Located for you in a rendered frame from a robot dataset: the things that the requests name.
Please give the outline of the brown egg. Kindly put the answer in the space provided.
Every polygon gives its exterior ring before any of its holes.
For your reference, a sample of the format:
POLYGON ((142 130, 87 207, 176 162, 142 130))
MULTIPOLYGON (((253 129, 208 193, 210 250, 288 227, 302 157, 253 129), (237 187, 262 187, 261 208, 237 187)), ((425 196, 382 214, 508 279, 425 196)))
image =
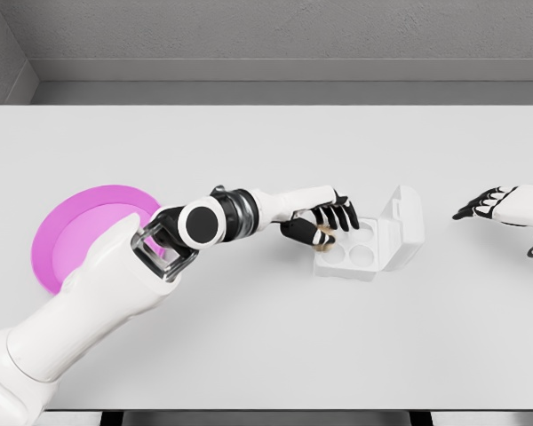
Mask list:
POLYGON ((336 241, 333 229, 328 225, 318 225, 317 228, 320 231, 320 239, 315 249, 319 252, 331 250, 336 241))

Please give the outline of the pink plate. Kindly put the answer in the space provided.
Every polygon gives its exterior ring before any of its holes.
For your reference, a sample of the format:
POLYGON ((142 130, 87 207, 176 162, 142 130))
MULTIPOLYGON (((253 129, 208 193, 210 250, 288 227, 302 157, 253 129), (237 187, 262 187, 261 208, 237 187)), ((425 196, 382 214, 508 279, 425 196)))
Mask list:
POLYGON ((57 295, 108 228, 133 213, 147 225, 160 207, 152 195, 127 185, 96 186, 64 200, 40 224, 32 242, 30 259, 38 282, 57 295))

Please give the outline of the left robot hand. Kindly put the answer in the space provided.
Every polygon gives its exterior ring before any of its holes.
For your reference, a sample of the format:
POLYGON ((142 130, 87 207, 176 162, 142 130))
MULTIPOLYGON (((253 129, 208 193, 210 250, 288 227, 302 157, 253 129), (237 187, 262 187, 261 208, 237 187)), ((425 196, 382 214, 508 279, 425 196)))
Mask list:
POLYGON ((282 235, 314 250, 320 239, 318 225, 328 225, 333 231, 341 229, 346 233, 360 229, 353 203, 332 186, 300 189, 285 193, 282 199, 285 207, 280 223, 282 235))

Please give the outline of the white egg box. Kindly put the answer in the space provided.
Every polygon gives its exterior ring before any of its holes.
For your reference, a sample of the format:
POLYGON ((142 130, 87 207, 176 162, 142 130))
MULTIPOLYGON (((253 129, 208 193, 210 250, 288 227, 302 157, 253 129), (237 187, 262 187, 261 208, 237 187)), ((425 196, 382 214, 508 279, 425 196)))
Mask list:
POLYGON ((337 230, 333 247, 314 255, 314 275, 371 281, 406 266, 425 242, 421 198, 410 186, 398 186, 379 217, 361 217, 359 224, 337 230))

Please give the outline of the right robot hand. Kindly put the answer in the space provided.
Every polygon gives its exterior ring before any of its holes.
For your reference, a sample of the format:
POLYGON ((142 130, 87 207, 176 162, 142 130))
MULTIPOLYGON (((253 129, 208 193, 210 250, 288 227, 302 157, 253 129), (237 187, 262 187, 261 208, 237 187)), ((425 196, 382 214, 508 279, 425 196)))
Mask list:
MULTIPOLYGON (((504 225, 533 228, 533 185, 498 186, 471 199, 452 217, 482 217, 504 225)), ((533 245, 527 256, 533 258, 533 245)))

